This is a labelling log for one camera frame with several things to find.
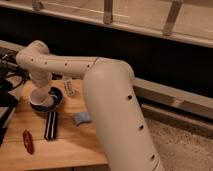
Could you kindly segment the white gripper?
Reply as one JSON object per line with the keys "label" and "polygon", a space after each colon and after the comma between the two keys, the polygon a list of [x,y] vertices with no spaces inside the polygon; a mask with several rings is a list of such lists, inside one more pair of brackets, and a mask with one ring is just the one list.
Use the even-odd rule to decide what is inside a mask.
{"label": "white gripper", "polygon": [[52,74],[49,72],[31,72],[30,78],[37,88],[47,88],[51,85]]}

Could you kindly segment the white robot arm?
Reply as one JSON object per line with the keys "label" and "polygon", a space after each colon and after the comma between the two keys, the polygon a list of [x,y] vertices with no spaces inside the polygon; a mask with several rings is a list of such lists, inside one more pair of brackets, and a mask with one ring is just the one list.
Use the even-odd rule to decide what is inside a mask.
{"label": "white robot arm", "polygon": [[34,41],[16,55],[40,89],[30,103],[51,106],[53,74],[83,80],[83,95],[111,171],[165,171],[133,90],[134,72],[122,61],[103,57],[56,56]]}

